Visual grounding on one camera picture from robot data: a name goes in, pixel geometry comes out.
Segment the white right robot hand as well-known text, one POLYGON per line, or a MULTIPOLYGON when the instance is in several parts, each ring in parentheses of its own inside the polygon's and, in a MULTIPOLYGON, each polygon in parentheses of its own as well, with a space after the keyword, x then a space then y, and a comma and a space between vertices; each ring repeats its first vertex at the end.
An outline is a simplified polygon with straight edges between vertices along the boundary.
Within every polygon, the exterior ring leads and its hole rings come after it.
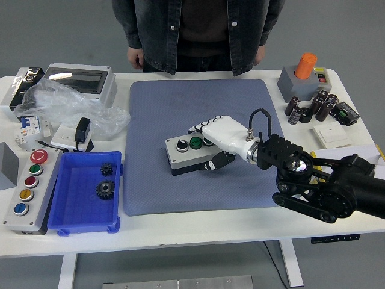
POLYGON ((216 116, 188 130, 189 134, 200 133, 221 152, 204 163, 205 170, 217 170, 231 163, 236 155, 250 164, 256 164, 260 139, 253 130, 246 128, 230 116, 216 116))

